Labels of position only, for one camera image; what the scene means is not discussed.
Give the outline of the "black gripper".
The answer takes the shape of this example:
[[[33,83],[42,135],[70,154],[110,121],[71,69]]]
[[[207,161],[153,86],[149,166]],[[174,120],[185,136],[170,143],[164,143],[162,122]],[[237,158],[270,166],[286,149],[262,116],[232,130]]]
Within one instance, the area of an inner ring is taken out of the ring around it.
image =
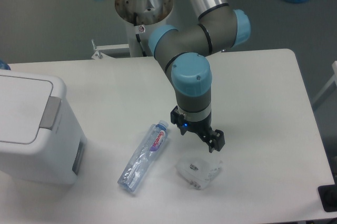
[[[225,145],[224,133],[221,130],[212,130],[211,127],[211,110],[206,109],[200,113],[188,113],[180,111],[176,106],[170,114],[171,123],[175,124],[181,135],[186,132],[195,133],[198,137],[209,146],[209,153],[214,150],[221,151]]]

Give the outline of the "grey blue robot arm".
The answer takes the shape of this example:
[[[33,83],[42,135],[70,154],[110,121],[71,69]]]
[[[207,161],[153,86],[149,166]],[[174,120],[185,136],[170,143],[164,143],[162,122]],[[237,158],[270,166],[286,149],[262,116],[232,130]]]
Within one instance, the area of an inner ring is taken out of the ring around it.
[[[115,0],[119,16],[142,29],[156,25],[147,40],[136,38],[143,55],[151,54],[170,81],[176,95],[171,122],[182,134],[192,132],[210,151],[220,151],[225,138],[211,127],[212,73],[207,56],[244,43],[251,34],[248,16],[232,9],[227,0],[191,0],[198,24],[184,31],[162,22],[172,0]]]

